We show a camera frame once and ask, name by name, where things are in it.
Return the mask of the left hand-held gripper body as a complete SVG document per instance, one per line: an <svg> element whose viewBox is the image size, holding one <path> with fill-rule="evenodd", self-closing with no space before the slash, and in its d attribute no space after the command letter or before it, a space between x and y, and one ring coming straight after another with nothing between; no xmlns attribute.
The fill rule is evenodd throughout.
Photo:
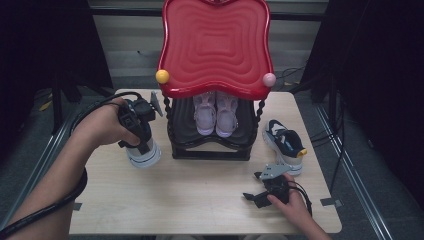
<svg viewBox="0 0 424 240"><path fill-rule="evenodd" d="M148 134L151 132L150 122L156 119L156 114L159 114L160 117L163 116L157 92L150 92L149 101L135 92L133 92L133 95L137 99L127 99L127 105L119 109L119 122L134 134Z"/></svg>

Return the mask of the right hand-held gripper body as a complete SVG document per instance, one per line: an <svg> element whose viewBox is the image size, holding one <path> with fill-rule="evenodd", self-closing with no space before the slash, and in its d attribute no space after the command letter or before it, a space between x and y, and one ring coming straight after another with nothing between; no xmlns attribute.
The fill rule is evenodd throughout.
<svg viewBox="0 0 424 240"><path fill-rule="evenodd" d="M256 196L268 196L269 194L277 197L281 202L289 201L289 184L284 173L288 172L290 167L280 164L267 164L261 172L255 172L254 176L260 180L265 187L265 191Z"/></svg>

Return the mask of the navy and white sneaker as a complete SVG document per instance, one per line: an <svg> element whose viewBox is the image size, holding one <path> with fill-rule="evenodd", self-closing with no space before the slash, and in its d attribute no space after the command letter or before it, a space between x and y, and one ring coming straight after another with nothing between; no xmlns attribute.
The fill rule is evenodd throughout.
<svg viewBox="0 0 424 240"><path fill-rule="evenodd" d="M276 163L287 165L292 176L300 175L303 168L303 157L307 149L303 146L298 133L288 129L275 119L269 120L262 132L265 143L275 152Z"/></svg>
<svg viewBox="0 0 424 240"><path fill-rule="evenodd" d="M137 168L148 168L156 164L161 158L161 150L151 134L142 137L144 143L131 145L123 143L130 163Z"/></svg>

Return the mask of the purple sandal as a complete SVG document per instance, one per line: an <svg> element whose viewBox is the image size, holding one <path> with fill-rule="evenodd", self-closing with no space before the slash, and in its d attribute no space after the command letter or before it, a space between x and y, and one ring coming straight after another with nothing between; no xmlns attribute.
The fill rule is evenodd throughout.
<svg viewBox="0 0 424 240"><path fill-rule="evenodd" d="M193 97L194 120L197 131L203 136L210 135L216 123L215 93L205 92Z"/></svg>
<svg viewBox="0 0 424 240"><path fill-rule="evenodd" d="M238 99L225 92L218 92L216 106L216 133L223 138L230 137L238 127L238 119L236 116Z"/></svg>

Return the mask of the red and black shoe rack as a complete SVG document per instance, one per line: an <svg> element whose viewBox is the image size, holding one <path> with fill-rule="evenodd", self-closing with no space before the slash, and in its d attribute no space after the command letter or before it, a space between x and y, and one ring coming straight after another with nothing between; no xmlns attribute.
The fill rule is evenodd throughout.
<svg viewBox="0 0 424 240"><path fill-rule="evenodd" d="M265 0L166 0L156 79L164 96L176 159L247 161L265 99L275 83ZM238 120L229 137L199 133L194 101L225 94Z"/></svg>

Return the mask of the person's right hand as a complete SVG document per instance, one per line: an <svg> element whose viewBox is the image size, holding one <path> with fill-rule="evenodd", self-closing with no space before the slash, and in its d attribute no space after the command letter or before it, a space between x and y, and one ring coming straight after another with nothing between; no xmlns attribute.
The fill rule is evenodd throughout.
<svg viewBox="0 0 424 240"><path fill-rule="evenodd" d="M286 219L303 233L311 226L312 218L303 201L303 197L297 190L289 191L289 202L284 204L274 195L268 195L268 200L279 209Z"/></svg>

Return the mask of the person's left hand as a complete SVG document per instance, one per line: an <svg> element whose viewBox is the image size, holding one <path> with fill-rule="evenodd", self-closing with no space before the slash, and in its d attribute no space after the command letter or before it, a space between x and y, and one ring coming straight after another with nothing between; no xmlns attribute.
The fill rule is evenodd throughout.
<svg viewBox="0 0 424 240"><path fill-rule="evenodd" d="M119 108L126 105L124 99L117 98L94 110L77 125L71 139L90 150L118 141L138 145L140 139L124 128L118 120Z"/></svg>

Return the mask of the black metal stand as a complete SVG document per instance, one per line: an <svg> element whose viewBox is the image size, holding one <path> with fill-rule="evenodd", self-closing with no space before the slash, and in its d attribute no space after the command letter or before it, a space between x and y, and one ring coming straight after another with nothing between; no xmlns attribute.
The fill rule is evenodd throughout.
<svg viewBox="0 0 424 240"><path fill-rule="evenodd" d="M55 134L63 123L62 114L62 96L71 103L77 103L81 100L82 95L77 87L76 80L70 75L55 75L52 86L52 103L53 103L53 129Z"/></svg>

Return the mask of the black curtain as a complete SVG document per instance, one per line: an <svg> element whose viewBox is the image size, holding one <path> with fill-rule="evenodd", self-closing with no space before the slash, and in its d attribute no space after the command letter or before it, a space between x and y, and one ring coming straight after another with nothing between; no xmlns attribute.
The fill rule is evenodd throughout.
<svg viewBox="0 0 424 240"><path fill-rule="evenodd" d="M340 91L424 210L424 0L329 0L301 82Z"/></svg>

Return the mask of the metal floor rail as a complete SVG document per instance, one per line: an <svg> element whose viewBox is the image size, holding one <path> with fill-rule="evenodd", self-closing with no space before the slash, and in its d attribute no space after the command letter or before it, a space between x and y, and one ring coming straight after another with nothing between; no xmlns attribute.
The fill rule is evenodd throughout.
<svg viewBox="0 0 424 240"><path fill-rule="evenodd" d="M50 111L30 114L17 143L0 166L0 230L46 173L67 139L74 111L65 114L54 131Z"/></svg>
<svg viewBox="0 0 424 240"><path fill-rule="evenodd" d="M337 154L337 163L329 187L330 192L334 190L338 169L342 167L377 238L379 240L394 240L386 220L383 218L375 201L372 199L348 151L345 149L343 138L337 135L335 130L331 127L329 114L321 104L317 105L315 110L324 131L328 134L329 142Z"/></svg>

